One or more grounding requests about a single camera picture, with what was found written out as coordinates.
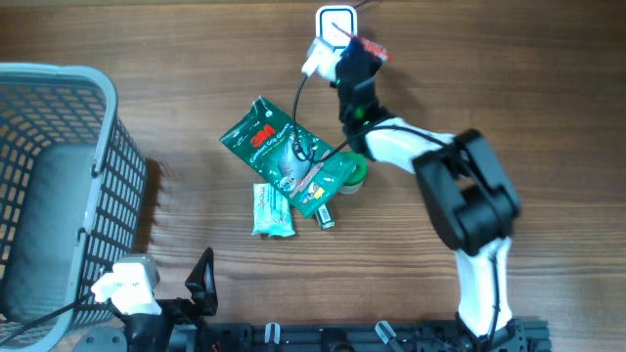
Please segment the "green lidded jar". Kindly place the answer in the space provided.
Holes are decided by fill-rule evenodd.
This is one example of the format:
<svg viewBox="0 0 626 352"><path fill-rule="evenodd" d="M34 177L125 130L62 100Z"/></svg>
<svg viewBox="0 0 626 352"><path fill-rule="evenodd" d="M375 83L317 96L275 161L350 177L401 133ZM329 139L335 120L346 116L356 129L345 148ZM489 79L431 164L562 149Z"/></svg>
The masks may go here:
<svg viewBox="0 0 626 352"><path fill-rule="evenodd" d="M355 169L351 172L339 191L344 195L352 195L357 193L363 186L367 173L368 162L364 156L355 152L343 153L355 163Z"/></svg>

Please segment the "green glove package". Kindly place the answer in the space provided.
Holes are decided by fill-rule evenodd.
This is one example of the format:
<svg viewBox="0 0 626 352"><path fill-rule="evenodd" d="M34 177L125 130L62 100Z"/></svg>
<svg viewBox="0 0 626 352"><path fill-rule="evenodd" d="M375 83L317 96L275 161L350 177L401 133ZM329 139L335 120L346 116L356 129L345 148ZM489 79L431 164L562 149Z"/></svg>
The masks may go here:
<svg viewBox="0 0 626 352"><path fill-rule="evenodd" d="M264 97L220 142L309 218L339 191L355 163Z"/></svg>

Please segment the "mint wet wipes pack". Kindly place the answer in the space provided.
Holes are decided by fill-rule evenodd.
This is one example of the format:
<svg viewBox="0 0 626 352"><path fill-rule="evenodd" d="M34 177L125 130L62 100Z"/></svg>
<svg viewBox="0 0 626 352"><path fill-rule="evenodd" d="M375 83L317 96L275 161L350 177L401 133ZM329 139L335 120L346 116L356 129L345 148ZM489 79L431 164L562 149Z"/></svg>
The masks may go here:
<svg viewBox="0 0 626 352"><path fill-rule="evenodd" d="M291 237L295 230L291 205L271 184L253 185L253 236Z"/></svg>

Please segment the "green white small tube box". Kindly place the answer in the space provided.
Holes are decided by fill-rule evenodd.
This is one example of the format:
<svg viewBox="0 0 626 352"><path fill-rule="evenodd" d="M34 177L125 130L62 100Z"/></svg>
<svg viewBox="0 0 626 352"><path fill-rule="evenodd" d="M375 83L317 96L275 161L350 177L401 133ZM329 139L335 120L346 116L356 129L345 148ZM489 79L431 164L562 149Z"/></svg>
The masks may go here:
<svg viewBox="0 0 626 352"><path fill-rule="evenodd" d="M316 210L315 217L318 221L319 227L322 230L328 230L335 226L334 217L332 216L329 208L325 204L323 204Z"/></svg>

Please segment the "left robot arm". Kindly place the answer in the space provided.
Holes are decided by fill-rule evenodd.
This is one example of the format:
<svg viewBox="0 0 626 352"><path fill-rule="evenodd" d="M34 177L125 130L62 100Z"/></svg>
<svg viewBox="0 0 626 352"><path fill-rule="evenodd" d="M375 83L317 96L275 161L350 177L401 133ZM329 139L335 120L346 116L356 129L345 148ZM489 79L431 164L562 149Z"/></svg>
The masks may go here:
<svg viewBox="0 0 626 352"><path fill-rule="evenodd" d="M91 287L95 300L109 303L122 329L95 328L74 346L76 351L166 351L178 326L201 331L216 314L214 253L207 248L185 281L189 298L156 299L160 276L150 254L128 254L117 260Z"/></svg>

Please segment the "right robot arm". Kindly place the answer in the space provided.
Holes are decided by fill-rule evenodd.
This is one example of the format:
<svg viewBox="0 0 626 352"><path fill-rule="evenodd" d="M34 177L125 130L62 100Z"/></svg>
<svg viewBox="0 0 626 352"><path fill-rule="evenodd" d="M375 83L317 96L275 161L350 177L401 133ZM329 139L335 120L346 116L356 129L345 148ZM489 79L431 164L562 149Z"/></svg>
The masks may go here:
<svg viewBox="0 0 626 352"><path fill-rule="evenodd" d="M372 161L415 175L432 227L455 255L462 333L476 351L498 348L513 318L506 265L520 198L479 131L428 132L383 107L375 84L381 64L358 38L335 64L331 84L346 143Z"/></svg>

